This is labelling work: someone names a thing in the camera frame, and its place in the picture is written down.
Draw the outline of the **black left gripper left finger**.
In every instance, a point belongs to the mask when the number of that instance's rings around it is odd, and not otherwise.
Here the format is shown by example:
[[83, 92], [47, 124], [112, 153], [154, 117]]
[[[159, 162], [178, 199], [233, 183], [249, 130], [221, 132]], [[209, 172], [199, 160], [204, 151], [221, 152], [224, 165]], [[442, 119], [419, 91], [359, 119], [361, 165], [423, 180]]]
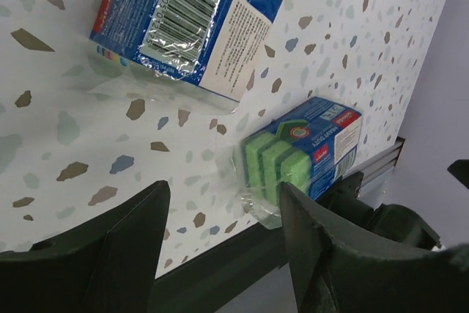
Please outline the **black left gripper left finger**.
[[28, 251], [1, 253], [1, 311], [147, 312], [170, 197], [157, 181]]

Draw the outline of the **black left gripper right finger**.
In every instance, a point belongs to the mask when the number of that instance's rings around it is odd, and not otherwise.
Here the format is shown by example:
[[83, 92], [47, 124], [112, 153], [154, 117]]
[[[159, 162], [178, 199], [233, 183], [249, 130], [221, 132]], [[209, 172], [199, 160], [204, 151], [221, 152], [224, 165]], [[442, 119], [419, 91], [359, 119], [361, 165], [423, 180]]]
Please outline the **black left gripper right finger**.
[[430, 251], [385, 239], [288, 183], [280, 211], [299, 312], [468, 311], [468, 245]]

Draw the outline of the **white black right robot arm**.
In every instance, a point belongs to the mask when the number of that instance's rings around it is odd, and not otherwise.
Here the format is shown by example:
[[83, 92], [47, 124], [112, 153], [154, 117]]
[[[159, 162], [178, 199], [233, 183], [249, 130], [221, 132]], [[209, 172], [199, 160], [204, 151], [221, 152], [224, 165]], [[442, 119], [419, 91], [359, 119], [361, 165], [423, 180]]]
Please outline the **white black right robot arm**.
[[366, 205], [358, 199], [363, 172], [339, 178], [317, 203], [332, 213], [381, 237], [409, 246], [441, 249], [440, 236], [415, 211], [403, 205]]

